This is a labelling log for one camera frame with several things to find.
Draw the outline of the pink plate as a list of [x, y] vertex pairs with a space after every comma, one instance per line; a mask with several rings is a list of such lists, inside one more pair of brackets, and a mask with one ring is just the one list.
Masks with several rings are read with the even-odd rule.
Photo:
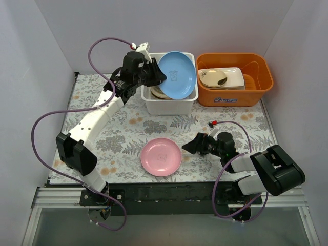
[[151, 175], [166, 177], [174, 174], [182, 163], [180, 147], [167, 138], [149, 141], [141, 151], [142, 167]]

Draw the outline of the cream plate with flower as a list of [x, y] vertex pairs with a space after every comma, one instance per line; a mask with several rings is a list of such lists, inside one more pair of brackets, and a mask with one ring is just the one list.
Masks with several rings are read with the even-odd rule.
[[219, 88], [226, 84], [228, 77], [221, 69], [199, 69], [200, 82], [208, 88]]

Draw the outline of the blue plate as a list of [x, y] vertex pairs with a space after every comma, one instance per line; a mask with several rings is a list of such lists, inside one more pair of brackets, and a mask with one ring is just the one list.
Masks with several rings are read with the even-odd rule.
[[172, 51], [158, 63], [167, 79], [159, 85], [161, 91], [171, 99], [188, 97], [196, 85], [196, 70], [192, 61], [183, 53]]

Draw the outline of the orange plastic bin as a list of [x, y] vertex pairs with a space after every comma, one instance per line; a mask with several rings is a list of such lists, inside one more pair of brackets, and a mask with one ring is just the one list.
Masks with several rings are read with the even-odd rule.
[[206, 53], [197, 58], [198, 101], [206, 107], [250, 107], [273, 87], [263, 57], [253, 53]]

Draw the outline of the white plastic bin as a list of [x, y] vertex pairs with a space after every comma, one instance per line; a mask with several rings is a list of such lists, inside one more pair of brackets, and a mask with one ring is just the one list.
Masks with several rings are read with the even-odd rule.
[[[182, 52], [185, 54], [195, 66], [194, 55], [188, 52]], [[157, 63], [167, 53], [151, 53], [150, 56], [155, 58]], [[153, 97], [150, 87], [141, 87], [141, 97], [146, 102], [148, 112], [152, 115], [187, 115], [191, 113], [194, 101], [198, 99], [198, 87], [197, 87], [197, 76], [196, 85], [193, 92], [181, 100], [168, 100], [168, 99], [156, 99]]]

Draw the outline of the white rectangular dish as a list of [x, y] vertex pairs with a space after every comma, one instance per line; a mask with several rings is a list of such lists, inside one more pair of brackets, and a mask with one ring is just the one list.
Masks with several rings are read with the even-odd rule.
[[212, 68], [212, 69], [221, 69], [227, 75], [228, 80], [226, 84], [222, 87], [219, 88], [206, 87], [207, 89], [212, 89], [212, 90], [244, 90], [245, 89], [245, 80], [239, 68], [228, 67], [228, 68]]

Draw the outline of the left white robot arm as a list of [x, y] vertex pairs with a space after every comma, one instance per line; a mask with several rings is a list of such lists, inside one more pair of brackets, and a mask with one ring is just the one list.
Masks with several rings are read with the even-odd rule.
[[111, 116], [136, 93], [138, 87], [160, 85], [166, 78], [148, 51], [138, 48], [128, 52], [122, 66], [112, 73], [104, 85], [93, 110], [68, 133], [59, 133], [56, 137], [61, 161], [93, 190], [91, 198], [96, 204], [105, 204], [109, 192], [104, 189], [107, 184], [96, 168], [97, 157], [91, 152], [94, 140]]

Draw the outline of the floral table mat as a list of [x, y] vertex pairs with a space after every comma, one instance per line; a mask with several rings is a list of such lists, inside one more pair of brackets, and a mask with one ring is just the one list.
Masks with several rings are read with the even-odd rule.
[[182, 152], [179, 169], [167, 177], [155, 177], [142, 167], [140, 153], [150, 140], [164, 137], [179, 146], [197, 133], [209, 133], [208, 123], [217, 120], [217, 129], [233, 135], [237, 151], [259, 152], [276, 143], [261, 103], [246, 108], [201, 106], [194, 102], [191, 113], [177, 116], [155, 116], [148, 113], [146, 103], [137, 92], [113, 115], [92, 146], [97, 168], [109, 183], [128, 182], [203, 182], [233, 181], [243, 173], [221, 173], [218, 157], [201, 157]]

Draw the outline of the grey speckled small plate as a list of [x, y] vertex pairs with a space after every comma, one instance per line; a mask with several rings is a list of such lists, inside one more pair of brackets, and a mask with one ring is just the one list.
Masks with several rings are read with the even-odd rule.
[[152, 87], [152, 88], [151, 88], [151, 91], [152, 91], [153, 93], [155, 93], [155, 94], [163, 94], [163, 92], [161, 91], [161, 89], [158, 88], [158, 87]]

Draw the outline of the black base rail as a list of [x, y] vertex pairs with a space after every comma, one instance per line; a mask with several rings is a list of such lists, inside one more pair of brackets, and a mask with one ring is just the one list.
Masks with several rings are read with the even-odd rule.
[[128, 215], [176, 215], [213, 213], [212, 195], [218, 213], [227, 215], [229, 206], [242, 206], [255, 195], [234, 196], [232, 182], [115, 183], [109, 195], [126, 208]]

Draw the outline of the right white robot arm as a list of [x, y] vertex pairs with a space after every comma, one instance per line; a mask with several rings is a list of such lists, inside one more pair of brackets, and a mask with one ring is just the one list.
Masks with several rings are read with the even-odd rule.
[[268, 147], [263, 152], [241, 155], [236, 151], [232, 134], [221, 132], [217, 138], [198, 133], [182, 149], [191, 154], [212, 154], [219, 157], [223, 168], [229, 173], [255, 171], [255, 175], [232, 183], [229, 193], [236, 203], [245, 203], [251, 194], [268, 192], [278, 196], [305, 182], [302, 169], [279, 145]]

